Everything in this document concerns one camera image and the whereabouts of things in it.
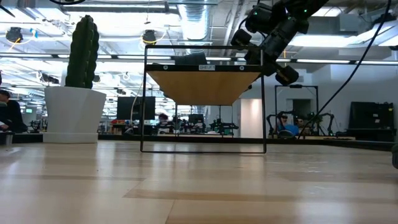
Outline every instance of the ceiling duct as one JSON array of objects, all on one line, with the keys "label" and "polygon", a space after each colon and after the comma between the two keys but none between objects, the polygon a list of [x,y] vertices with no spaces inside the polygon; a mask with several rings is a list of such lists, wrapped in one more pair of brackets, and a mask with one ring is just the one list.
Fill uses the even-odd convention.
[{"label": "ceiling duct", "polygon": [[165,13],[179,14],[177,8],[170,8],[169,4],[159,4],[159,2],[149,2],[148,4],[78,4],[73,6],[63,6],[65,12],[129,12],[129,13]]},{"label": "ceiling duct", "polygon": [[[182,32],[185,40],[191,40],[188,45],[203,45],[203,43],[193,43],[203,40],[207,37],[209,28],[210,7],[201,4],[179,4],[177,8],[169,7],[168,4],[151,3],[147,5],[129,5],[129,7],[120,5],[100,5],[100,4],[80,4],[77,6],[63,7],[65,12],[136,12],[136,13],[166,13],[178,14],[182,18]],[[188,49],[187,52],[203,52],[201,49]]]},{"label": "ceiling duct", "polygon": [[308,34],[313,35],[358,35],[360,20],[354,14],[336,17],[310,17]]},{"label": "ceiling duct", "polygon": [[[204,45],[203,43],[194,43],[194,41],[203,40],[207,37],[209,28],[210,8],[201,4],[182,4],[178,5],[182,18],[182,32],[185,40],[192,42],[185,45]],[[188,54],[203,52],[203,49],[187,49]]]}]

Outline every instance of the cable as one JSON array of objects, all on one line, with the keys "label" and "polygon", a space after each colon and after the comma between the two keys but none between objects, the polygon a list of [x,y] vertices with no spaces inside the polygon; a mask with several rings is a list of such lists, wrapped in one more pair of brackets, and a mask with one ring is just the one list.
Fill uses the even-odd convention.
[{"label": "cable", "polygon": [[260,32],[260,31],[258,31],[261,35],[262,35],[262,37],[264,38],[264,39],[266,39],[267,37],[266,37],[266,35],[265,34],[263,34],[262,32]]},{"label": "cable", "polygon": [[338,124],[337,124],[336,117],[335,117],[335,123],[336,123],[337,130],[340,131],[340,128],[339,128],[339,126],[338,126]]},{"label": "cable", "polygon": [[242,22],[239,24],[239,29],[242,27],[242,25],[243,25],[243,23],[246,21],[246,18],[244,18],[243,20],[242,20]]},{"label": "cable", "polygon": [[136,100],[137,100],[137,98],[138,98],[138,93],[141,91],[141,88],[142,88],[142,86],[143,86],[143,84],[144,84],[144,75],[146,75],[146,74],[143,74],[143,76],[142,76],[141,84],[139,85],[139,88],[138,88],[136,97],[134,98],[134,101],[132,102],[132,105],[131,105],[130,125],[131,125],[131,128],[133,128],[133,129],[134,129],[134,125],[132,124],[132,111],[133,111],[133,108],[134,108],[134,104],[136,104]]},{"label": "cable", "polygon": [[338,6],[332,6],[329,10],[327,10],[327,12],[323,15],[323,17],[325,17],[332,9],[337,8],[340,10],[341,13],[344,13],[344,11],[338,7]]},{"label": "cable", "polygon": [[367,22],[367,23],[373,23],[372,21],[367,21],[362,15],[359,15],[359,17],[363,20],[363,21],[365,21],[365,22]]},{"label": "cable", "polygon": [[351,75],[348,77],[348,79],[342,84],[342,86],[336,91],[335,94],[333,94],[330,99],[321,107],[321,109],[317,112],[317,114],[310,120],[308,121],[304,128],[301,130],[300,134],[298,135],[297,139],[300,139],[300,136],[303,134],[304,129],[311,123],[311,121],[316,118],[325,108],[326,106],[329,105],[329,103],[336,97],[336,95],[348,84],[349,81],[351,81],[351,79],[353,78],[353,76],[355,75],[356,71],[358,70],[359,66],[362,64],[362,61],[365,59],[366,54],[368,53],[369,49],[372,47],[372,44],[374,42],[374,40],[376,40],[377,35],[379,35],[379,31],[381,30],[381,28],[383,27],[384,22],[386,21],[387,15],[388,15],[388,11],[390,10],[391,7],[391,0],[388,0],[387,3],[387,7],[386,7],[386,11],[383,15],[382,21],[379,25],[379,27],[377,28],[377,31],[374,33],[368,47],[366,47],[365,52],[363,53],[361,60],[359,60],[358,64],[355,66],[353,72],[351,73]]},{"label": "cable", "polygon": [[15,41],[15,43],[12,43],[11,41],[11,43],[12,43],[12,46],[7,50],[7,53],[8,52],[10,52],[13,48],[14,48],[14,46],[18,43],[18,41],[20,41],[21,40],[21,38],[18,38],[16,41]]}]

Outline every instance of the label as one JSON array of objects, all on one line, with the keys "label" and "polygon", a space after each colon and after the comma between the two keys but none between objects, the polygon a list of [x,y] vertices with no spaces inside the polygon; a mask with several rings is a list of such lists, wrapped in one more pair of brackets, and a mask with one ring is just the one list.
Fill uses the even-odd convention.
[{"label": "label", "polygon": [[199,71],[215,71],[216,65],[199,65]]}]

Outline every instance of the black metal frame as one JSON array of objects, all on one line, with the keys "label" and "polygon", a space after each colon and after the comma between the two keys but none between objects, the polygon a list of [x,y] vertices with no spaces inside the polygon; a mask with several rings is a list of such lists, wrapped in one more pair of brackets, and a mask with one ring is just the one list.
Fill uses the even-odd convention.
[{"label": "black metal frame", "polygon": [[[314,85],[276,85],[275,86],[275,114],[278,114],[278,88],[279,87],[289,87],[289,88],[298,88],[298,86],[301,86],[301,88],[314,88],[315,89],[315,100],[317,104],[317,112],[319,111],[319,97],[318,97],[318,86]],[[275,127],[277,126],[278,120],[277,116],[275,116]],[[319,135],[319,123],[317,123],[317,132]]]},{"label": "black metal frame", "polygon": [[[195,151],[185,151],[185,152],[176,152],[176,151],[145,151],[144,150],[144,120],[145,120],[145,103],[146,103],[146,81],[147,81],[147,72],[148,71],[170,71],[170,72],[176,72],[176,71],[184,71],[184,72],[190,72],[190,71],[199,71],[199,66],[198,65],[148,65],[148,49],[236,49],[236,50],[261,50],[259,47],[255,46],[246,46],[246,47],[241,47],[241,46],[195,46],[195,45],[147,45],[145,47],[144,51],[144,78],[143,78],[143,91],[142,91],[142,105],[141,105],[141,118],[140,118],[140,125],[141,125],[141,136],[140,136],[140,151],[141,152],[151,152],[151,153],[217,153],[217,154],[265,154],[267,152],[267,130],[266,130],[266,100],[265,100],[265,88],[264,88],[264,76],[261,77],[261,103],[262,103],[262,120],[263,120],[263,125],[262,125],[262,145],[263,145],[263,151],[262,152],[219,152],[219,151],[200,151],[200,152],[195,152]],[[215,70],[214,71],[207,71],[207,72],[261,72],[261,66],[260,65],[215,65]]]}]

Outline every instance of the computer monitor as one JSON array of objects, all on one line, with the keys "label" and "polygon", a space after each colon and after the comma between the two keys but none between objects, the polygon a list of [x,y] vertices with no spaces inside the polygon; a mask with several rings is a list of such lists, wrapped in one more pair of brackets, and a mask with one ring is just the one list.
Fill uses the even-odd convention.
[{"label": "computer monitor", "polygon": [[[130,119],[131,106],[135,96],[120,96],[118,97],[117,119]],[[155,102],[156,97],[147,96],[145,100],[145,120],[155,119]],[[138,120],[141,118],[141,103],[142,97],[137,97],[137,100],[132,109],[132,119]]]},{"label": "computer monitor", "polygon": [[204,120],[203,120],[203,114],[190,114],[190,115],[188,115],[188,122],[189,123],[197,123],[198,122],[198,120],[201,120],[202,122],[205,122]]}]

